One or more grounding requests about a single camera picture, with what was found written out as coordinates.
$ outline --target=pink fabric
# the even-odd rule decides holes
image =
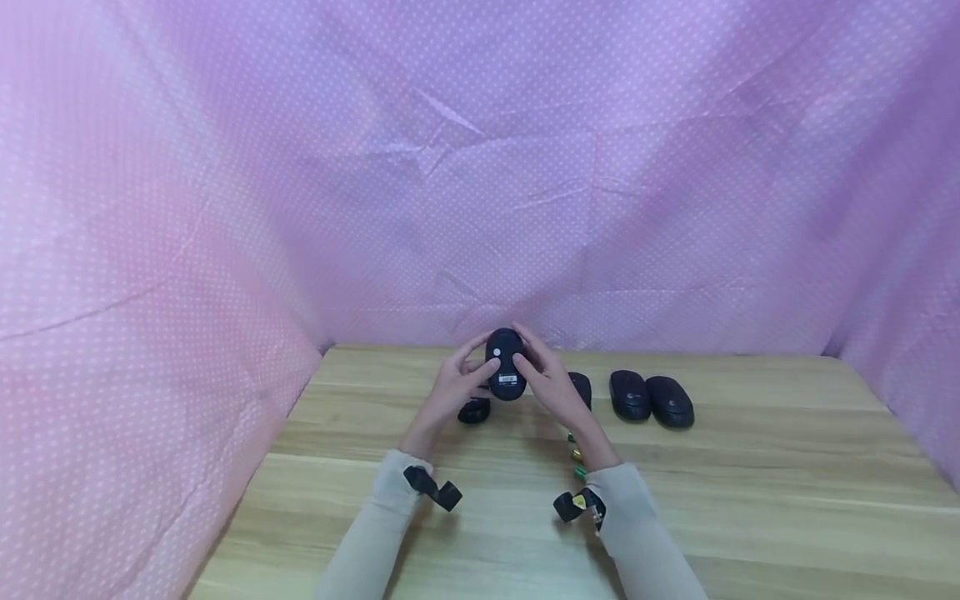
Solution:
[[[0,5],[0,597],[174,597],[335,342],[828,352],[960,477],[953,0]]]

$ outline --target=wood grain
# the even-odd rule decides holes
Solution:
[[[190,597],[309,598],[445,353],[331,350]],[[710,598],[960,598],[960,501],[843,363],[564,358],[590,378],[594,412],[644,473]],[[618,419],[607,383],[616,369],[677,378],[696,426]],[[577,485],[564,437],[531,396],[496,402],[482,425],[451,424],[435,462],[464,499],[450,515],[424,503],[390,597],[620,597],[588,525],[553,513],[554,497]]]

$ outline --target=computer mouse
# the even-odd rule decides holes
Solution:
[[[647,379],[650,408],[664,427],[688,429],[693,426],[693,402],[676,379],[657,375]]]
[[[587,408],[593,410],[593,388],[590,386],[590,378],[581,372],[575,371],[569,372],[568,375],[570,375],[570,381],[573,382],[573,387],[577,389],[577,394],[580,395],[584,404],[586,404]]]
[[[476,425],[490,416],[490,399],[472,397],[457,414],[457,420],[467,425]]]
[[[523,338],[509,327],[501,327],[487,340],[487,358],[500,359],[500,366],[488,383],[491,393],[501,400],[516,400],[527,389],[527,380],[514,365],[514,354],[523,352]]]
[[[621,419],[650,419],[650,395],[643,377],[637,372],[614,371],[610,374],[610,400],[613,411]]]

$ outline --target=finger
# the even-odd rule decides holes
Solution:
[[[536,333],[531,331],[527,326],[521,325],[514,321],[510,324],[514,331],[520,334],[520,337],[523,338],[523,343],[528,347],[534,355],[534,359],[537,362],[540,362],[543,365],[543,359],[550,352],[550,348],[547,347],[546,343],[540,339]]]
[[[481,365],[476,371],[472,372],[469,375],[465,375],[467,382],[469,382],[470,387],[477,387],[484,381],[491,378],[491,376],[500,368],[500,359],[492,358],[483,365]]]
[[[539,382],[543,377],[543,373],[537,371],[537,368],[534,367],[529,360],[527,360],[527,357],[519,352],[514,354],[514,366],[521,375],[526,377],[527,381],[530,382],[530,385],[533,385],[535,381]]]
[[[480,335],[476,336],[466,344],[463,344],[462,346],[454,350],[452,354],[450,354],[450,360],[459,369],[460,365],[462,365],[463,362],[467,360],[467,357],[470,356],[471,352],[473,352],[474,350],[480,348],[481,346],[487,343],[487,338],[490,337],[491,333],[492,333],[491,331],[487,331],[486,333],[481,333]]]
[[[481,365],[483,365],[483,360],[479,358],[467,360],[466,362],[464,362],[463,368],[460,369],[460,374],[466,375],[469,372],[474,372],[477,369],[479,369]]]

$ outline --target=beige sleeve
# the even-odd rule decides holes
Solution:
[[[403,471],[429,463],[391,450],[373,481],[373,492],[340,541],[333,559],[314,590],[315,600],[381,600],[394,571],[400,548],[421,494],[414,492]]]
[[[697,576],[657,514],[634,465],[604,468],[587,485],[607,507],[600,540],[630,600],[706,600]]]

